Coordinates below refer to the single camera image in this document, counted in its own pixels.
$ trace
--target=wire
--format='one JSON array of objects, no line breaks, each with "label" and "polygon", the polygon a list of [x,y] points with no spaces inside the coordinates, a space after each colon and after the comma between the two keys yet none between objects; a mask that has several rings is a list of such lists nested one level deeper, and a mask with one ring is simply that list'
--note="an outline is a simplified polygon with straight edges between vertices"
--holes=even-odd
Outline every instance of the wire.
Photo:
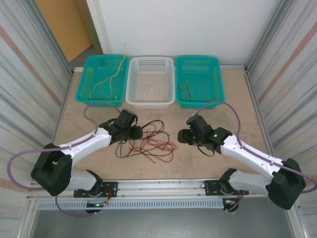
[{"label": "wire", "polygon": [[202,152],[204,155],[207,155],[208,157],[214,156],[214,151],[213,151],[213,150],[212,150],[213,154],[212,154],[212,155],[209,155],[209,154],[206,154],[204,151],[201,150],[200,145],[197,145],[197,148],[198,148],[198,150],[199,150],[200,152]]},{"label": "wire", "polygon": [[74,213],[66,212],[65,210],[63,210],[59,206],[58,201],[57,201],[57,196],[55,196],[55,204],[56,204],[56,207],[59,209],[59,211],[61,211],[62,213],[64,213],[67,216],[70,216],[70,217],[90,217],[90,216],[94,215],[94,213],[90,213],[90,214],[74,214]]},{"label": "wire", "polygon": [[[96,102],[93,102],[93,103],[88,104],[87,107],[84,109],[84,118],[87,119],[87,120],[89,120],[89,121],[91,121],[91,122],[95,125],[95,131],[94,131],[94,133],[92,133],[91,136],[87,137],[86,139],[72,144],[72,145],[71,145],[72,147],[75,147],[75,146],[77,146],[77,145],[80,145],[80,144],[82,144],[82,143],[85,143],[85,142],[89,141],[89,140],[90,140],[91,138],[93,138],[94,135],[97,133],[97,130],[98,130],[98,124],[97,124],[97,122],[86,115],[87,109],[88,109],[89,107],[91,107],[92,105],[94,105],[94,104],[107,104],[107,105],[109,105],[109,106],[114,107],[119,113],[121,113],[121,111],[120,111],[115,105],[113,105],[113,104],[111,104],[111,103],[107,103],[107,102],[103,102],[103,101],[96,101]],[[8,163],[7,163],[7,165],[6,165],[6,172],[7,172],[8,176],[9,176],[9,179],[11,180],[12,183],[14,183],[16,186],[18,186],[19,188],[22,188],[22,189],[26,189],[26,190],[29,190],[29,191],[43,190],[42,187],[26,187],[26,186],[24,186],[24,185],[18,183],[18,182],[14,179],[14,177],[12,176],[12,172],[11,172],[11,165],[12,165],[13,160],[16,159],[17,157],[21,156],[21,155],[33,154],[33,153],[42,153],[42,152],[60,151],[60,150],[65,150],[65,149],[69,149],[69,148],[70,148],[69,146],[64,146],[64,147],[52,148],[52,149],[27,150],[27,151],[22,151],[22,152],[19,152],[19,153],[13,155],[13,156],[9,159],[9,161],[8,161]]]},{"label": "wire", "polygon": [[235,205],[234,205],[233,207],[231,207],[231,208],[229,208],[229,209],[226,209],[226,212],[230,212],[230,211],[232,211],[233,209],[235,209],[235,208],[239,205],[239,203],[241,202],[241,200],[242,200],[244,194],[245,194],[245,191],[243,191],[243,193],[242,193],[242,195],[240,196],[239,200],[235,203]]},{"label": "wire", "polygon": [[[157,127],[154,122],[160,122],[161,127],[159,130],[157,130]],[[164,122],[161,120],[153,120],[147,124],[145,124],[142,128],[146,128],[147,126],[153,126],[154,131],[144,131],[143,133],[146,133],[145,137],[140,138],[139,140],[133,140],[129,141],[129,152],[126,155],[122,155],[122,145],[126,143],[126,141],[120,141],[116,150],[115,150],[115,155],[119,158],[126,158],[126,157],[132,157],[136,155],[144,155],[147,157],[149,160],[151,160],[154,164],[155,161],[151,157],[155,157],[163,162],[169,163],[173,160],[174,154],[173,151],[177,150],[178,147],[171,141],[169,141],[169,135],[164,131]],[[167,136],[167,141],[162,141],[162,140],[157,140],[153,139],[154,136],[159,135],[159,134],[165,134]],[[139,146],[135,146],[136,141],[141,141],[141,144]],[[150,149],[145,149],[144,147],[148,145],[150,146]],[[166,154],[154,154],[151,153],[151,151],[158,149],[160,151],[166,151]],[[163,160],[161,157],[168,156],[171,154],[171,159],[170,160]]]},{"label": "wire", "polygon": [[178,88],[180,89],[180,91],[182,91],[182,98],[180,99],[180,101],[183,101],[184,89],[183,89],[183,87],[180,84],[178,84]]},{"label": "wire", "polygon": [[189,91],[188,85],[187,85],[187,91],[188,91],[188,93],[189,93],[190,101],[192,101],[192,95],[191,95],[191,93],[190,93],[190,91]]},{"label": "wire", "polygon": [[110,198],[112,197],[112,191],[111,191],[111,189],[110,189],[110,188],[108,188],[108,187],[104,187],[104,188],[103,188],[103,191],[105,192],[105,194],[106,194],[106,192],[108,191],[108,193],[109,193],[109,197],[108,197],[108,199],[110,199]]},{"label": "wire", "polygon": [[122,61],[121,61],[120,64],[119,64],[119,68],[118,68],[117,73],[115,73],[115,75],[113,75],[113,76],[111,77],[110,81],[109,81],[110,94],[109,94],[109,96],[108,96],[108,100],[110,99],[110,97],[111,97],[111,95],[112,95],[112,87],[111,87],[112,79],[113,79],[114,77],[116,77],[116,76],[119,74],[120,69],[121,69],[121,66],[122,66],[122,64],[123,64],[123,62],[124,62],[124,60],[125,60],[126,57],[127,57],[127,54],[126,54],[125,44],[124,44],[124,56],[123,56],[123,59],[122,59]]},{"label": "wire", "polygon": [[110,94],[109,94],[109,96],[108,96],[108,100],[109,100],[109,98],[110,98],[111,95],[112,95],[112,87],[111,87],[112,79],[113,79],[114,77],[116,77],[116,76],[119,74],[120,69],[121,69],[121,66],[122,66],[122,64],[123,64],[123,62],[124,62],[126,56],[127,56],[127,55],[126,55],[125,44],[124,44],[124,56],[123,56],[122,61],[121,61],[120,64],[119,64],[119,67],[118,67],[117,72],[116,72],[113,76],[110,76],[110,77],[108,77],[107,79],[105,79],[104,81],[101,81],[101,82],[97,83],[97,84],[93,87],[92,91],[89,93],[89,98],[90,98],[90,100],[92,100],[91,94],[94,92],[94,90],[96,89],[96,87],[97,87],[98,85],[102,84],[102,83],[107,82],[107,81],[110,79],[110,82],[109,82]]},{"label": "wire", "polygon": [[269,159],[267,159],[267,158],[265,158],[265,157],[263,157],[263,156],[261,156],[261,155],[258,155],[257,153],[253,152],[252,150],[249,150],[248,148],[246,148],[246,147],[242,144],[242,142],[241,142],[241,140],[240,140],[240,130],[241,130],[241,121],[240,121],[240,118],[239,118],[239,116],[238,116],[237,111],[236,111],[230,104],[228,104],[228,103],[226,103],[226,102],[223,102],[223,101],[211,101],[211,102],[208,102],[208,103],[206,103],[205,105],[203,105],[195,114],[197,115],[197,114],[198,114],[199,112],[201,112],[205,107],[207,107],[208,105],[210,105],[210,104],[212,104],[212,103],[222,103],[222,104],[225,104],[225,105],[227,105],[227,106],[234,112],[234,114],[235,114],[235,116],[237,117],[237,120],[238,120],[237,141],[238,141],[238,144],[240,145],[241,148],[243,148],[245,151],[249,152],[250,154],[252,154],[252,155],[254,155],[254,156],[260,158],[261,160],[264,160],[264,161],[266,161],[266,162],[268,162],[268,163],[270,163],[270,164],[272,164],[272,165],[276,165],[276,166],[278,166],[278,167],[280,167],[280,168],[282,168],[282,169],[284,169],[284,170],[288,170],[288,171],[290,171],[290,172],[293,172],[293,173],[295,173],[295,174],[297,174],[297,175],[299,175],[299,176],[302,176],[302,177],[307,178],[307,179],[309,179],[310,181],[312,181],[312,182],[314,183],[314,187],[313,187],[313,188],[310,188],[310,189],[307,189],[307,190],[305,190],[305,191],[302,191],[302,193],[313,192],[313,191],[315,191],[315,190],[317,189],[317,181],[316,181],[314,178],[312,178],[311,176],[306,175],[306,174],[304,174],[304,173],[302,173],[302,172],[299,172],[299,171],[297,171],[297,170],[291,169],[291,168],[289,168],[289,167],[280,165],[280,164],[278,164],[278,163],[276,163],[276,162],[274,162],[274,161],[271,161],[271,160],[269,160]]}]

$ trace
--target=wooden door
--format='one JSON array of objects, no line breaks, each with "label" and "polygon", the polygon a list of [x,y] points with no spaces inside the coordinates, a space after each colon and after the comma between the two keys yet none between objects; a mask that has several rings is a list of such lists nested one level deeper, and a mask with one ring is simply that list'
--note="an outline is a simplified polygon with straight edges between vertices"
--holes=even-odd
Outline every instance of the wooden door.
[{"label": "wooden door", "polygon": [[76,0],[36,0],[68,61],[92,45]]}]

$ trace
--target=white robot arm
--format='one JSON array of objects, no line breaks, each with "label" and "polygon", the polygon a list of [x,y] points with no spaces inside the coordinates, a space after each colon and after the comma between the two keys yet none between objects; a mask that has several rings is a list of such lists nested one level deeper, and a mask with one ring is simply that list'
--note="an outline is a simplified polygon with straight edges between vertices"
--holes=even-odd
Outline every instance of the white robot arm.
[{"label": "white robot arm", "polygon": [[[122,140],[135,140],[143,136],[140,126],[132,125],[137,116],[129,110],[123,110],[119,117],[99,125],[93,131],[75,141],[55,146],[48,144],[44,149],[68,147],[55,152],[42,152],[34,165],[31,177],[52,196],[66,189],[82,189],[91,195],[99,194],[102,179],[92,171],[73,171],[72,168],[81,159],[103,147]],[[93,136],[84,143],[79,143]]]},{"label": "white robot arm", "polygon": [[[246,190],[268,196],[283,209],[290,209],[306,187],[302,176],[280,166],[301,172],[298,163],[291,158],[284,161],[267,155],[244,142],[242,146],[235,135],[224,128],[213,129],[200,115],[186,121],[189,129],[180,130],[178,141],[189,145],[206,147],[208,150],[230,156],[247,165],[259,175],[246,174],[236,169],[228,169],[220,178],[220,187],[225,194],[235,190]],[[269,160],[260,159],[247,150]]]},{"label": "white robot arm", "polygon": [[[137,117],[134,113],[123,110],[117,119],[99,125],[96,132],[59,146],[69,146],[70,148],[41,153],[31,177],[53,196],[60,194],[65,189],[82,189],[89,191],[91,195],[99,194],[102,179],[92,171],[76,172],[72,171],[72,167],[94,151],[110,146],[114,142],[141,138],[142,128],[132,126],[135,119]],[[296,161],[292,159],[283,161],[271,157],[242,142],[243,147],[268,158],[270,163],[261,160],[240,147],[237,137],[230,131],[221,127],[213,130],[199,115],[189,118],[186,123],[190,129],[179,131],[178,141],[180,143],[204,146],[208,150],[230,156],[259,174],[246,174],[236,169],[228,169],[220,178],[220,186],[224,194],[231,194],[235,190],[247,190],[266,195],[279,207],[290,209],[306,187],[302,176],[276,165],[300,171]],[[83,141],[91,135],[94,137],[78,145],[79,141]],[[57,147],[49,144],[45,148]]]}]

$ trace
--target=white basket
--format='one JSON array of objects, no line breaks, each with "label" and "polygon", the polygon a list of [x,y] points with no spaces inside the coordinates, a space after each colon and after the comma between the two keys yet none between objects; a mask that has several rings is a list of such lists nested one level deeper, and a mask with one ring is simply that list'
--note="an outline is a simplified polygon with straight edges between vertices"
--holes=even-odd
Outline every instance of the white basket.
[{"label": "white basket", "polygon": [[125,100],[135,108],[167,108],[175,101],[174,61],[135,57],[130,61]]}]

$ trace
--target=plastic basket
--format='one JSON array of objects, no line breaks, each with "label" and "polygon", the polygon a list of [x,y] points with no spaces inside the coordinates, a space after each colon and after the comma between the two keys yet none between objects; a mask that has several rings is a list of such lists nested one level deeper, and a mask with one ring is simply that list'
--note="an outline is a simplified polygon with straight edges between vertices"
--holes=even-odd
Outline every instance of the plastic basket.
[{"label": "plastic basket", "polygon": [[[176,101],[180,106],[200,108],[213,100],[225,101],[218,59],[204,56],[176,58]],[[220,104],[210,104],[206,108]]]},{"label": "plastic basket", "polygon": [[125,100],[135,108],[167,108],[175,101],[174,61],[136,57],[130,61]]},{"label": "plastic basket", "polygon": [[[89,104],[95,101],[105,101],[114,104],[116,107],[121,106],[124,99],[129,58],[127,57],[120,69],[119,74],[112,78],[110,95],[110,80],[99,84],[89,97],[94,86],[114,75],[123,60],[123,56],[90,56],[87,58],[83,74],[79,83],[76,94],[76,100],[81,103]],[[106,104],[96,104],[96,107],[109,107]]]}]

